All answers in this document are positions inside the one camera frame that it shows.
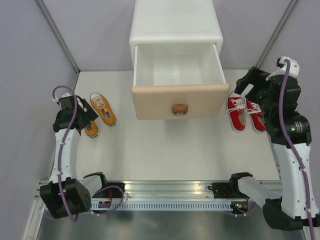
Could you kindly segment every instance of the table surface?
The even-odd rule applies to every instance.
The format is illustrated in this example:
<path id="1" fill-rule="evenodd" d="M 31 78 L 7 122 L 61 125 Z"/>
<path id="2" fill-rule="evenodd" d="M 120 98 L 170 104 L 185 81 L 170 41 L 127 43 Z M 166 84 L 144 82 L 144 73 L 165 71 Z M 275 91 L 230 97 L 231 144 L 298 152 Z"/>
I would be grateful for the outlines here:
<path id="1" fill-rule="evenodd" d="M 224 70 L 233 90 L 247 70 Z M 216 118 L 138 120 L 131 95 L 133 71 L 81 72 L 75 92 L 88 102 L 102 94 L 116 118 L 95 122 L 99 136 L 84 131 L 77 149 L 77 177 L 103 172 L 112 181 L 228 180 L 250 172 L 258 180 L 279 180 L 266 133 L 253 131 L 250 116 L 241 133 L 232 130 L 225 106 Z"/>

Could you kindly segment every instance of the red shoe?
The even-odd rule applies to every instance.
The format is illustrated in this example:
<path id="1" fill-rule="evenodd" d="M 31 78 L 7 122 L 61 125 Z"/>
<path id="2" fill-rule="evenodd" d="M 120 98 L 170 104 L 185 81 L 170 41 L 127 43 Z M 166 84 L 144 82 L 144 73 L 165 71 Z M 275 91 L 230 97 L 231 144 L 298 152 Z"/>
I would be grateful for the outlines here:
<path id="1" fill-rule="evenodd" d="M 231 121 L 231 127 L 236 132 L 242 132 L 246 127 L 245 107 L 242 97 L 231 92 L 225 103 L 226 111 Z"/>
<path id="2" fill-rule="evenodd" d="M 264 115 L 261 112 L 261 109 L 258 104 L 245 99 L 247 113 L 251 115 L 253 130 L 257 133 L 263 133 L 266 131 L 266 127 L 264 126 Z"/>

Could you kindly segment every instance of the open drawer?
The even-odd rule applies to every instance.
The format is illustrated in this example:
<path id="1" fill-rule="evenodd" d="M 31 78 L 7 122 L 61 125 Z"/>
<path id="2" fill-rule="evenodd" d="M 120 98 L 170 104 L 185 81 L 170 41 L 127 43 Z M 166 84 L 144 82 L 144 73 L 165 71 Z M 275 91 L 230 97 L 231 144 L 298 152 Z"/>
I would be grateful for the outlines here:
<path id="1" fill-rule="evenodd" d="M 214 43 L 135 46 L 131 93 L 139 120 L 216 117 L 229 89 Z"/>

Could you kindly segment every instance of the brown knob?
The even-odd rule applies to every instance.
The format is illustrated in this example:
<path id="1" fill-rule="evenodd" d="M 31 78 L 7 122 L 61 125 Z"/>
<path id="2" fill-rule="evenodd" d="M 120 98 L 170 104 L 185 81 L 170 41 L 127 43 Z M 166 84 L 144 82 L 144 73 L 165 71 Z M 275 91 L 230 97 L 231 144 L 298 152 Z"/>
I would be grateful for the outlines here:
<path id="1" fill-rule="evenodd" d="M 188 105 L 176 104 L 172 106 L 172 114 L 175 116 L 184 116 L 188 113 Z"/>

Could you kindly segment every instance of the orange shoe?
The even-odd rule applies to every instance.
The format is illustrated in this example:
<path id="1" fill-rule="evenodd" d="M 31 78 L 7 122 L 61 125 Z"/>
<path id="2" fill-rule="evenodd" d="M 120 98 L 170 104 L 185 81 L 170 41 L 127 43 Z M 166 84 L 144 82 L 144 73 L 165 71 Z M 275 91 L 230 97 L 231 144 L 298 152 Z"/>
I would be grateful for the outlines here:
<path id="1" fill-rule="evenodd" d="M 101 94 L 96 92 L 92 93 L 90 95 L 90 101 L 93 108 L 98 112 L 105 124 L 108 126 L 116 124 L 116 116 L 107 100 Z"/>
<path id="2" fill-rule="evenodd" d="M 89 138 L 95 138 L 96 136 L 98 136 L 99 129 L 95 121 L 92 121 L 90 125 L 86 126 L 84 128 L 84 132 Z"/>

